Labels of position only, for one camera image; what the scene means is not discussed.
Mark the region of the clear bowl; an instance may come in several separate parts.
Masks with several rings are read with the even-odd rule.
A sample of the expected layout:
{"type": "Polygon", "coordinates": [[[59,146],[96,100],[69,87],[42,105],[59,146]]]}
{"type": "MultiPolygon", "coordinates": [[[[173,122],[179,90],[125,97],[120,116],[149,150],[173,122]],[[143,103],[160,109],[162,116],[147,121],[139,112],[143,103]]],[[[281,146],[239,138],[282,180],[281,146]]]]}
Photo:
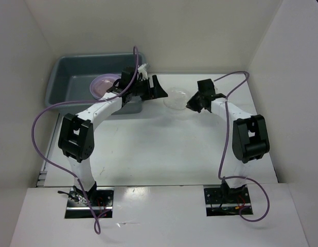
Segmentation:
{"type": "Polygon", "coordinates": [[[167,94],[168,97],[163,99],[163,103],[166,107],[173,110],[186,109],[187,101],[190,99],[188,90],[181,87],[170,87],[167,94]]]}

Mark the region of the brown translucent square plate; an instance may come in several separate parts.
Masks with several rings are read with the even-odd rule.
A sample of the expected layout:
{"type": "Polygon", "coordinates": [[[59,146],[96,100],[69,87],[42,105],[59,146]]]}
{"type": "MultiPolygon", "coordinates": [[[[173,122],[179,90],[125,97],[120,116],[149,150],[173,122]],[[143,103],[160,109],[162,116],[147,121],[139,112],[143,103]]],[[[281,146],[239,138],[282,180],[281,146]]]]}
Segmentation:
{"type": "Polygon", "coordinates": [[[111,79],[100,79],[94,83],[93,92],[101,98],[107,90],[113,85],[114,81],[111,79]]]}

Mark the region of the purple plastic plate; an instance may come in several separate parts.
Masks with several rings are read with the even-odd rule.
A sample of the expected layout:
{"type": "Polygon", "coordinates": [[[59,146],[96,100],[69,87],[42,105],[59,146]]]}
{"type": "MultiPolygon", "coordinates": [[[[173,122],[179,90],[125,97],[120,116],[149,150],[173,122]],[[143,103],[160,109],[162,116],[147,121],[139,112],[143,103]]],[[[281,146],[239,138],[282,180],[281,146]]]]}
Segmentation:
{"type": "Polygon", "coordinates": [[[95,99],[101,99],[115,81],[120,79],[117,74],[103,74],[96,77],[90,84],[90,92],[95,99]]]}

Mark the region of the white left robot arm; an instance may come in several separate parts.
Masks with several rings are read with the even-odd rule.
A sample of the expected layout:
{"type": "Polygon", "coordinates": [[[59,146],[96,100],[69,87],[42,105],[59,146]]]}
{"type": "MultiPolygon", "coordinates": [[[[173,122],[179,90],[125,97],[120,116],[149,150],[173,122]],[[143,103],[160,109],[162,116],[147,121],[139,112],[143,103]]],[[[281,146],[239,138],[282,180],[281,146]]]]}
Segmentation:
{"type": "Polygon", "coordinates": [[[97,103],[76,115],[64,116],[58,147],[70,163],[74,174],[74,191],[84,205],[93,205],[98,197],[97,184],[90,165],[90,156],[95,148],[96,128],[122,109],[133,97],[146,101],[167,96],[156,75],[148,77],[143,66],[126,67],[120,78],[97,103]]]}

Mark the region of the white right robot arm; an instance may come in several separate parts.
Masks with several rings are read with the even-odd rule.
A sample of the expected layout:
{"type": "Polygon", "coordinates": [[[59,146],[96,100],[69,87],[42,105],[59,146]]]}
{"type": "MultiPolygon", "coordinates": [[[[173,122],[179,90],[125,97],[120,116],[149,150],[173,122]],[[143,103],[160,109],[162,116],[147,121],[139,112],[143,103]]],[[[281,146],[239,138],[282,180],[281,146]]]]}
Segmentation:
{"type": "Polygon", "coordinates": [[[187,102],[186,107],[200,113],[207,110],[220,117],[226,123],[226,138],[219,165],[218,178],[227,185],[220,189],[221,199],[232,202],[238,197],[238,188],[247,182],[254,182],[244,168],[238,168],[232,175],[223,175],[223,165],[227,152],[243,165],[264,157],[270,150],[265,118],[248,113],[230,102],[229,98],[246,81],[235,86],[228,94],[217,93],[211,79],[197,82],[198,90],[187,102]]]}

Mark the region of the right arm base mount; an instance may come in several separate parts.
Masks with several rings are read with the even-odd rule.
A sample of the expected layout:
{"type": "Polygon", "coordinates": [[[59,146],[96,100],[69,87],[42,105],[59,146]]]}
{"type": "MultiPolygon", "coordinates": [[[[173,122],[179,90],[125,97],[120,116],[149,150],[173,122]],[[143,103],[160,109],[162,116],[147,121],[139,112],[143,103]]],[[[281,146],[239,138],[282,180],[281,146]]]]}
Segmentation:
{"type": "Polygon", "coordinates": [[[203,190],[208,217],[239,215],[240,210],[242,215],[253,214],[246,185],[230,188],[227,182],[222,182],[220,185],[204,186],[203,190]]]}

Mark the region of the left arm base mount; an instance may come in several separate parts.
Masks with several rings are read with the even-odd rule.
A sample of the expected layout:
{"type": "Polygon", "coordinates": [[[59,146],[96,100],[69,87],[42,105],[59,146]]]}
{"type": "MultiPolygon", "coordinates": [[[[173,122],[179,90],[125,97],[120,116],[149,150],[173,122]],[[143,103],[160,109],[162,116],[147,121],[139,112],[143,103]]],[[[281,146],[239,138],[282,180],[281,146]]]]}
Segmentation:
{"type": "MultiPolygon", "coordinates": [[[[57,193],[67,196],[65,219],[86,219],[93,217],[86,199],[77,194],[73,188],[70,188],[68,192],[58,190],[57,193]]],[[[113,200],[113,187],[98,187],[96,198],[90,199],[95,215],[101,219],[112,218],[113,200]]]]}

